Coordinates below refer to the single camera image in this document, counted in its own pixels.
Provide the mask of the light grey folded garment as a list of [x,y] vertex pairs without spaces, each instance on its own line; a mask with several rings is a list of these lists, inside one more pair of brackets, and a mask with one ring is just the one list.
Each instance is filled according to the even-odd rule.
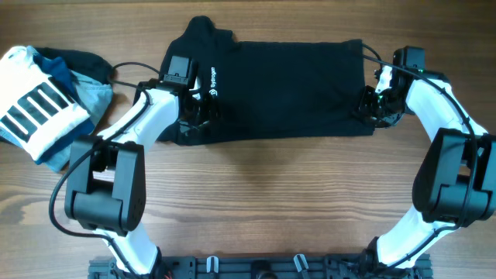
[[[76,71],[71,71],[71,73],[75,93],[81,100],[81,106],[87,109],[90,114],[90,120],[94,126],[92,133],[111,103],[112,87],[110,84],[102,84],[100,81]],[[61,151],[51,156],[44,164],[53,172],[59,172],[69,162],[70,151],[71,145],[66,144]]]

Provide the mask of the black folded garment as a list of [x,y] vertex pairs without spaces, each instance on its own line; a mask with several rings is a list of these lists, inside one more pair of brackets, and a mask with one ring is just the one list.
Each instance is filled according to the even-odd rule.
[[112,65],[97,54],[80,50],[60,50],[49,47],[36,47],[35,50],[48,59],[62,58],[70,70],[83,74],[101,84],[109,84]]

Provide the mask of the white black striped folded shirt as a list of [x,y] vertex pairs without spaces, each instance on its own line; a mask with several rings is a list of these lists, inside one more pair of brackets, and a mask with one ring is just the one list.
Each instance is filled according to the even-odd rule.
[[69,77],[46,73],[39,56],[14,46],[1,59],[1,127],[32,157],[94,129]]

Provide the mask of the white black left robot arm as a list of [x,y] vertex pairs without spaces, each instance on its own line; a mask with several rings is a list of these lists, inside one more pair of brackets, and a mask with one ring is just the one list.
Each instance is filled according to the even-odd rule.
[[146,205],[145,155],[162,132],[184,125],[205,128],[217,116],[218,93],[189,77],[165,76],[136,88],[131,109],[96,136],[71,147],[70,168],[50,198],[65,188],[64,211],[83,228],[81,238],[101,239],[114,256],[115,278],[169,278],[171,273],[141,222]]

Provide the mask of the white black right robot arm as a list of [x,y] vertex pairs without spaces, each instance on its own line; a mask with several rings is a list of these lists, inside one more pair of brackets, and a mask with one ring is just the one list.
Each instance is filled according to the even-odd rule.
[[431,141],[411,208],[356,263],[361,274],[396,276],[444,236],[494,214],[495,137],[472,120],[440,73],[389,64],[377,79],[365,94],[370,116],[391,122],[410,112]]

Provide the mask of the black polo shirt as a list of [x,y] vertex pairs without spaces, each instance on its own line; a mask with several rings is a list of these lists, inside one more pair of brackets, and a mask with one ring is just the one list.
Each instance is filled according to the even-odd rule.
[[189,57],[202,85],[219,93],[221,119],[211,136],[182,136],[179,125],[163,142],[195,146],[229,141],[309,136],[370,136],[374,127],[353,116],[365,88],[362,43],[237,41],[232,31],[196,16],[167,49]]

